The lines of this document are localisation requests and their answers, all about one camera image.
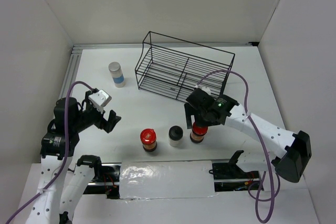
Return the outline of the black lid white bottle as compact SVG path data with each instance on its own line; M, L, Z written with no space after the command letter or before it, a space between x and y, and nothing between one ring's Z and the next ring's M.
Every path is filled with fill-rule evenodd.
M182 138L183 138L183 129L178 126L172 126L169 129L169 144L172 147L177 147L182 143Z

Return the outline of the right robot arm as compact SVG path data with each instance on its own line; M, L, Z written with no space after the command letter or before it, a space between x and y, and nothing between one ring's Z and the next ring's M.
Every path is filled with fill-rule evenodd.
M247 112L242 104L227 95L213 98L206 89L196 88L187 97L187 128L225 125L264 143L275 155L271 165L284 180L298 183L312 156L310 136L294 133Z

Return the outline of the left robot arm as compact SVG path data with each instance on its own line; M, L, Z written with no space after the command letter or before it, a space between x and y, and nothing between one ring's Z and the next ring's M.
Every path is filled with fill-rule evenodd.
M70 98L69 102L64 98L56 102L55 118L41 141L38 197L33 201L27 223L72 223L87 184L99 181L104 169L99 156L83 155L75 165L69 184L65 185L67 171L80 132L94 125L110 133L121 120L113 110L108 119L103 117L104 113L104 110L97 110L89 98L82 103L75 98Z

